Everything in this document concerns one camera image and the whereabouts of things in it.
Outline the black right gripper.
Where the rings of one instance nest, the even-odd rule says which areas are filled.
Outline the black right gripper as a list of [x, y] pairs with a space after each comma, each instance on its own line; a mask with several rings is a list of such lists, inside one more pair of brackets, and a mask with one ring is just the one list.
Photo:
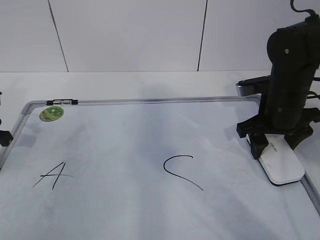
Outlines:
[[285, 135], [285, 141], [294, 150], [302, 141], [312, 136], [314, 131], [309, 124], [320, 121], [320, 110], [316, 107], [276, 107], [271, 110], [267, 98], [267, 94], [261, 96], [257, 115], [236, 126], [240, 138], [249, 135], [250, 151], [255, 160], [261, 157], [269, 145], [265, 134]]

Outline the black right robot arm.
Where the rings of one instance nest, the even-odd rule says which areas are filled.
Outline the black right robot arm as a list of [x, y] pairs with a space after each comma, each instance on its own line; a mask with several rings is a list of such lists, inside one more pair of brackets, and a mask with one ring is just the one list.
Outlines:
[[311, 122], [320, 121], [320, 110], [305, 108], [315, 73], [320, 66], [320, 17], [307, 17], [279, 28], [268, 39], [270, 75], [241, 80], [241, 97], [260, 94], [258, 114], [236, 126], [240, 138], [249, 137], [250, 151], [259, 159], [268, 146], [267, 135], [283, 135], [295, 149], [313, 134]]

